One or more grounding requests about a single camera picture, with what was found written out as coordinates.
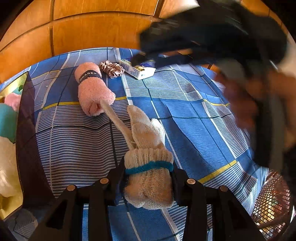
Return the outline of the person right hand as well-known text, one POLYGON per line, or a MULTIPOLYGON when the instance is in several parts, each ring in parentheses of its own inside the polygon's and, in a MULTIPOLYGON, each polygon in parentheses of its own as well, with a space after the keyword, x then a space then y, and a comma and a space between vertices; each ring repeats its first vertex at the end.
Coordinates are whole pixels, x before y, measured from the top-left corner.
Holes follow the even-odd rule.
POLYGON ((242 87, 222 73, 218 73, 216 81, 225 86, 224 96, 230 102, 237 126, 249 131, 255 129, 254 118, 258 114, 255 102, 263 100, 267 93, 278 96, 285 106, 285 149, 288 150, 295 146, 295 77, 276 71, 270 71, 267 77, 267 86, 252 78, 242 87))

